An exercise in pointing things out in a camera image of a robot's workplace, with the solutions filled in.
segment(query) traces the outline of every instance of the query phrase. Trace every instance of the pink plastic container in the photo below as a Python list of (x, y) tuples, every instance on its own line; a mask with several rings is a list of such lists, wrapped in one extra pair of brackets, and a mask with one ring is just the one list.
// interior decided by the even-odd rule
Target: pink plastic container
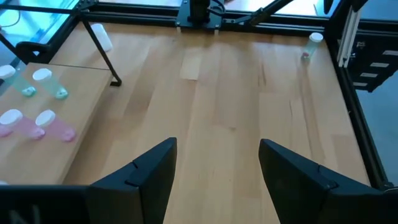
[(7, 137), (12, 133), (12, 130), (0, 124), (0, 138)]
[(0, 116), (0, 125), (28, 138), (39, 140), (45, 135), (45, 131), (38, 127), (34, 121), (25, 117), (19, 110), (11, 109)]
[(49, 135), (65, 142), (73, 141), (76, 137), (76, 131), (63, 122), (52, 110), (41, 112), (36, 118), (36, 125), (44, 128)]

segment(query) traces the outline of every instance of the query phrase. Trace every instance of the pink cup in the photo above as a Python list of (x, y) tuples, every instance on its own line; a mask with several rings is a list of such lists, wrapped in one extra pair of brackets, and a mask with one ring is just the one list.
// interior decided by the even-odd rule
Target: pink cup
[(41, 112), (36, 118), (36, 125), (44, 128), (48, 134), (65, 142), (73, 141), (76, 137), (75, 130), (59, 119), (52, 110)]
[(45, 135), (45, 131), (42, 128), (38, 127), (34, 121), (25, 117), (16, 109), (11, 109), (2, 114), (0, 125), (35, 140), (42, 139)]
[(0, 138), (7, 137), (12, 133), (12, 130), (0, 124)]

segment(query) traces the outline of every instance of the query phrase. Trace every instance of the wooden surface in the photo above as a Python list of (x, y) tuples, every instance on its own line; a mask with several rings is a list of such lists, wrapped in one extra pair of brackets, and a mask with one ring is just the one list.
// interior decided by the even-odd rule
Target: wooden surface
[(49, 135), (34, 141), (17, 133), (0, 139), (0, 180), (9, 184), (63, 182), (111, 78), (109, 70), (36, 63), (28, 64), (23, 76), (34, 83), (32, 74), (39, 68), (48, 68), (55, 77), (60, 77), (60, 82), (69, 91), (68, 98), (56, 100), (36, 84), (37, 93), (32, 98), (26, 98), (9, 88), (0, 97), (0, 113), (15, 108), (34, 120), (40, 112), (51, 109), (76, 129), (77, 137), (70, 143), (61, 142)]
[[(100, 2), (114, 2), (121, 4), (145, 4), (153, 6), (181, 6), (182, 0), (99, 0)], [(226, 0), (225, 8), (228, 10), (256, 11), (266, 7), (274, 0)], [(293, 14), (302, 16), (316, 16), (314, 3), (319, 0), (294, 0), (281, 10), (278, 14)]]
[[(90, 184), (169, 136), (178, 159), (165, 223), (278, 223), (260, 138), (368, 184), (324, 43), (307, 64), (306, 38), (105, 28), (124, 83), (109, 89), (65, 184)], [(51, 63), (106, 68), (81, 25)]]

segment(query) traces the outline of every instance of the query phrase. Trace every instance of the black metal frame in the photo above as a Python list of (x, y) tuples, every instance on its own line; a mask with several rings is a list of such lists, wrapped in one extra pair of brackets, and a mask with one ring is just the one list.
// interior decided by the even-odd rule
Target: black metal frame
[[(60, 46), (65, 42), (66, 38), (75, 28), (75, 26), (82, 21), (87, 29), (90, 37), (93, 39), (106, 64), (112, 71), (116, 82), (112, 82), (112, 86), (120, 86), (121, 79), (114, 70), (109, 58), (106, 56), (98, 39), (95, 37), (89, 22), (107, 22), (117, 24), (138, 24), (147, 26), (166, 26), (166, 27), (188, 27), (189, 25), (181, 26), (181, 17), (178, 14), (186, 15), (187, 2), (182, 1), (181, 7), (170, 6), (147, 6), (139, 4), (117, 4), (107, 2), (96, 2), (89, 7), (81, 8), (81, 4), (77, 5), (75, 9), (47, 9), (39, 7), (27, 6), (4, 6), (0, 5), (0, 9), (14, 9), (14, 10), (28, 10), (52, 13), (70, 14), (69, 19), (58, 30), (58, 32), (48, 42), (48, 49), (41, 52), (36, 58), (26, 58), (23, 52), (18, 52), (3, 36), (0, 35), (0, 40), (13, 51), (25, 63), (38, 62), (49, 63), (51, 58), (57, 53)], [(81, 3), (90, 3), (90, 0), (81, 0)], [(325, 36), (328, 48), (331, 54), (333, 64), (335, 66), (336, 74), (340, 83), (340, 87), (345, 98), (346, 107), (349, 111), (351, 122), (357, 137), (359, 148), (368, 172), (368, 176), (372, 187), (377, 189), (385, 189), (388, 187), (388, 179), (380, 162), (377, 150), (374, 146), (373, 139), (366, 124), (361, 106), (356, 96), (352, 83), (350, 82), (347, 70), (338, 67), (336, 55), (338, 50), (338, 39), (341, 38), (341, 33), (345, 20), (348, 15), (350, 5), (341, 1), (334, 11), (333, 15), (328, 18), (324, 17), (310, 17), (310, 16), (290, 16), (274, 14), (265, 22), (260, 22), (256, 26), (245, 26), (243, 24), (235, 23), (235, 19), (250, 15), (249, 12), (229, 11), (227, 10), (223, 15), (223, 19), (219, 26), (216, 23), (211, 23), (212, 26), (201, 27), (209, 30), (228, 30), (235, 32), (255, 32), (263, 34), (279, 34), (292, 36), (308, 36), (312, 32), (321, 32)], [(375, 22), (362, 21), (359, 25), (359, 33), (363, 30), (376, 30), (377, 35), (391, 35), (389, 32), (398, 30), (398, 23), (396, 22)]]

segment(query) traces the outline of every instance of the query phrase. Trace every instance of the plastic container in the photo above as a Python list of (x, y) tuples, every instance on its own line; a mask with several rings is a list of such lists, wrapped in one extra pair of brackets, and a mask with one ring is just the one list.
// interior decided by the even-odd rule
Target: plastic container
[(36, 118), (36, 125), (44, 128), (47, 134), (65, 142), (73, 141), (76, 137), (76, 131), (63, 122), (52, 110), (41, 112)]
[(91, 28), (94, 31), (95, 36), (97, 37), (99, 43), (101, 44), (102, 48), (105, 52), (112, 50), (113, 45), (111, 39), (107, 35), (105, 28), (102, 24), (93, 24)]
[(0, 125), (10, 130), (23, 134), (28, 138), (39, 140), (45, 135), (45, 131), (38, 127), (34, 121), (25, 117), (19, 110), (11, 109), (0, 116)]
[(36, 93), (36, 89), (22, 75), (17, 74), (11, 65), (0, 67), (0, 78), (24, 96), (31, 97)]
[(34, 72), (33, 79), (40, 83), (43, 88), (56, 99), (62, 100), (69, 95), (67, 89), (58, 82), (52, 75), (51, 70), (47, 68), (41, 68)]
[(304, 48), (302, 57), (305, 59), (310, 59), (312, 55), (317, 50), (320, 42), (322, 42), (323, 36), (320, 33), (314, 32), (310, 35), (307, 45)]
[(0, 124), (0, 138), (7, 137), (12, 133), (12, 130)]

